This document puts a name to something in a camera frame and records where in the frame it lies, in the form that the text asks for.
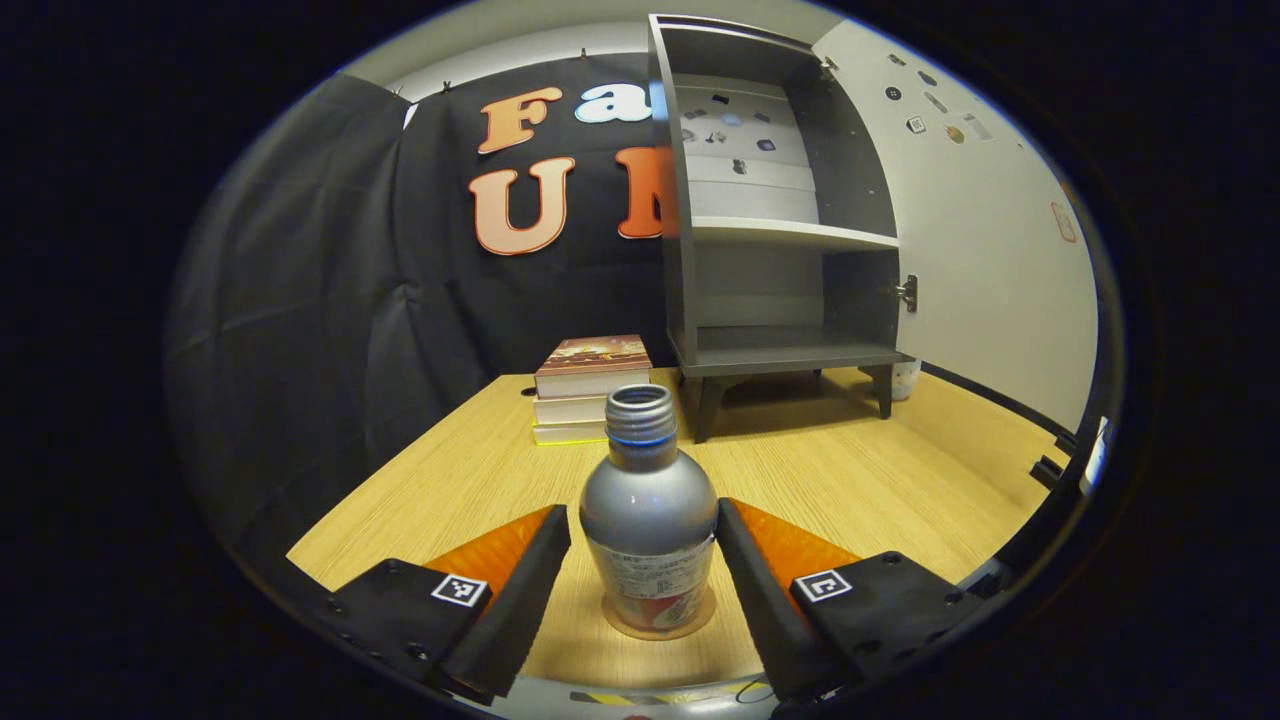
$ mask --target cabinet shelf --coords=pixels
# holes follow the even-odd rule
[[[694,241],[852,252],[897,247],[897,238],[814,223],[694,215]]]
[[[865,338],[820,325],[698,328],[698,364],[686,374],[782,373],[819,368],[887,365],[906,356]]]

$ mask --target gray cabinet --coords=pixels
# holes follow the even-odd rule
[[[758,373],[864,366],[896,350],[893,205],[858,110],[813,51],[736,23],[650,15],[671,341],[700,377],[696,436]]]

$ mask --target black curtain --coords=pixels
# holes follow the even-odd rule
[[[410,102],[334,76],[287,111],[210,197],[175,275],[165,386],[186,471],[214,530],[283,592],[289,547],[489,380],[566,337],[640,333],[671,365],[655,240],[625,240],[625,147],[652,122],[588,124],[580,95],[646,87],[643,54],[498,73]],[[495,100],[554,86],[532,140],[481,156]],[[573,158],[568,217],[540,251],[475,237],[467,183],[513,169],[511,223],[538,219],[529,167]]]

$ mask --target black backdrop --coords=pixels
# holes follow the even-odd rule
[[[658,365],[662,252],[626,240],[627,173],[650,120],[582,123],[579,96],[646,87],[644,54],[529,65],[410,102],[338,74],[218,184],[178,266],[165,338],[170,416],[210,520],[274,582],[283,556],[374,470],[503,373],[566,337],[640,333]],[[531,140],[480,155],[481,108],[543,87]],[[538,219],[539,160],[570,156],[567,218],[544,249],[494,255],[467,183],[515,169],[509,222]]]
[[[1132,240],[1111,246],[1121,281],[1146,288],[1164,319],[1130,327],[1164,337],[1162,363],[1126,378],[1158,405],[1112,450],[1124,474],[1107,479],[1133,492],[1098,507],[1098,552],[1074,553],[1079,565],[1024,593],[1041,611],[1024,606],[980,657],[858,712],[902,717],[911,702],[931,716],[1256,711],[1268,665],[1266,596],[1252,584],[1274,562],[1253,533],[1271,511],[1254,498],[1266,445],[1239,441],[1253,439],[1242,409],[1261,380],[1229,391],[1206,348],[1256,346],[1256,333],[1238,331],[1265,325],[1239,318],[1268,307],[1251,288],[1271,281],[1274,250],[1265,232],[1206,238],[1245,217],[1229,206],[1242,186],[1274,179],[1266,152],[1231,147],[1263,131],[1243,106],[1266,86],[1247,81],[1274,60],[1262,35],[1274,18],[1222,3],[1158,13],[997,3],[979,13],[867,0],[851,10],[1032,126],[1056,128],[1051,151],[1073,177],[1092,178],[1082,195],[1115,202],[1103,232]],[[316,78],[426,12],[384,0],[358,12],[140,3],[50,6],[10,26],[23,102],[13,117],[17,251],[3,270],[22,301],[6,348],[22,372],[13,418],[31,482],[10,505],[6,714],[436,715],[246,580],[187,491],[159,383],[175,256],[227,167]]]

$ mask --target orange letter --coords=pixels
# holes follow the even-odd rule
[[[564,176],[571,169],[572,158],[552,158],[529,168],[529,174],[539,182],[539,215],[532,227],[522,231],[511,227],[507,211],[508,190],[520,177],[516,170],[497,170],[471,181],[467,188],[476,196],[476,238],[480,245],[494,255],[520,255],[550,245],[564,229],[568,215]]]
[[[676,200],[669,197],[671,191],[662,182],[658,149],[627,147],[618,150],[614,158],[627,168],[627,188],[630,191],[627,219],[618,224],[618,234],[627,240],[659,237],[662,220],[654,213],[653,204],[657,201],[659,208],[675,214]]]
[[[531,126],[545,120],[547,102],[544,100],[554,102],[563,95],[558,87],[544,87],[480,108],[481,113],[489,115],[489,137],[480,143],[480,154],[497,152],[503,147],[520,145],[534,137],[534,131],[526,128],[522,120],[529,120]]]

